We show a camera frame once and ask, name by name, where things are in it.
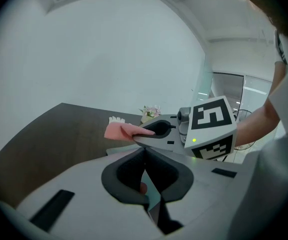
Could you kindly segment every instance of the white cube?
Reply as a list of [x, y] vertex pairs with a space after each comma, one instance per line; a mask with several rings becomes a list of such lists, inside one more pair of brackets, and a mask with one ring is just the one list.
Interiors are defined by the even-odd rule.
[[185, 149], [197, 158], [217, 159], [233, 152], [237, 126], [225, 96], [197, 101], [189, 115]]

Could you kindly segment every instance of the white glove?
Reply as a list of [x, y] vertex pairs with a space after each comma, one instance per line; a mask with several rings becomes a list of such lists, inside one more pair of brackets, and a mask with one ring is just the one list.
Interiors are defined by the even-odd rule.
[[112, 123], [112, 122], [124, 123], [124, 122], [125, 122], [125, 119], [122, 119], [122, 118], [120, 118], [120, 117], [115, 118], [114, 116], [113, 116], [113, 117], [109, 117], [109, 123]]

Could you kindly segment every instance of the white wall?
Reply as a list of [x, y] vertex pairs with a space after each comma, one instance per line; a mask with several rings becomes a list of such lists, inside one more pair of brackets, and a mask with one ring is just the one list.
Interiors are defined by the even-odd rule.
[[268, 81], [274, 75], [274, 46], [254, 41], [218, 41], [209, 46], [214, 72], [249, 75]]
[[192, 100], [204, 52], [160, 0], [81, 0], [44, 14], [14, 0], [0, 16], [0, 150], [66, 102], [138, 114]]

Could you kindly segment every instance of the small white vase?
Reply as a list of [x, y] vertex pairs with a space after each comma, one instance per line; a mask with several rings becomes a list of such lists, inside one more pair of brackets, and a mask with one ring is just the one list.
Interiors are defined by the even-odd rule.
[[142, 119], [140, 120], [143, 124], [144, 123], [146, 123], [146, 122], [148, 122], [149, 120], [152, 120], [154, 117], [152, 117], [152, 116], [147, 116], [147, 115], [143, 115], [142, 116]]

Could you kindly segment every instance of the black rectangular slot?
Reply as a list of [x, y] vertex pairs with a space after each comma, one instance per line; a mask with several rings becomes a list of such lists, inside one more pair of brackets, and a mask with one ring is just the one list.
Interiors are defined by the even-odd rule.
[[48, 232], [75, 193], [58, 191], [31, 219], [30, 222]]
[[224, 169], [220, 169], [220, 168], [215, 168], [214, 170], [212, 170], [212, 173], [227, 176], [230, 178], [234, 178], [237, 174], [236, 172], [233, 172], [230, 170], [224, 170]]

